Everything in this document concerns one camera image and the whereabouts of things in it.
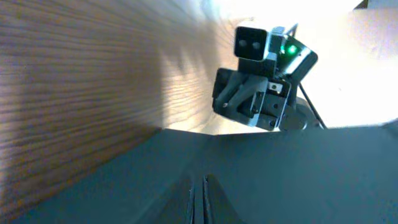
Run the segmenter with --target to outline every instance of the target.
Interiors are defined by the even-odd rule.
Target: wooden panel
[[[233,34],[194,3],[0,2],[2,219],[161,127],[214,119],[213,80],[236,64]]]

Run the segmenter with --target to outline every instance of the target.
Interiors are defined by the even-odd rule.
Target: black plastic surface
[[[264,57],[267,31],[250,27],[238,27],[235,33],[234,53],[239,58],[260,61]]]
[[[233,80],[233,74],[235,76],[240,74],[239,80]],[[246,87],[248,83],[244,83],[246,80],[250,81],[250,79],[256,81],[264,79],[264,77],[247,75],[225,68],[218,69],[213,88],[213,110],[215,113],[242,124],[272,131],[280,124],[290,93],[290,84],[283,80],[270,80],[272,83],[282,85],[280,93],[267,89],[267,86],[265,87],[265,92],[254,88],[253,91],[250,91]],[[235,105],[235,107],[237,106],[236,109],[231,111],[232,104],[229,103],[231,102],[230,99],[233,96],[238,96],[238,91],[242,90],[251,94],[243,98],[239,97],[240,101],[235,100],[234,102],[238,102],[238,105]],[[254,123],[252,122],[254,120],[253,117],[257,114],[259,115],[258,120]]]
[[[14,223],[136,223],[182,174],[217,177],[246,223],[397,223],[398,132],[386,127],[206,136],[164,130]]]
[[[203,178],[203,208],[205,224],[245,224],[235,212],[214,175]]]
[[[195,189],[192,179],[182,177],[153,202],[136,223],[192,224],[194,203]]]

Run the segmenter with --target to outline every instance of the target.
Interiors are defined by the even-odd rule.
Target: black cable
[[[317,110],[316,110],[315,107],[313,106],[313,104],[312,104],[310,98],[308,97],[308,95],[307,95],[306,92],[304,91],[304,88],[303,88],[303,86],[301,85],[301,83],[298,84],[298,86],[300,87],[300,90],[301,90],[301,92],[303,93],[303,95],[304,95],[304,97],[305,97],[305,100],[306,100],[306,101],[308,102],[308,104],[310,105],[311,110],[312,110],[312,113],[314,113],[314,115],[315,115],[315,118],[316,118],[317,120],[319,120],[319,123],[321,123],[323,129],[328,129],[328,128],[326,127],[326,125],[324,124],[323,120],[321,119],[321,116],[319,116]]]

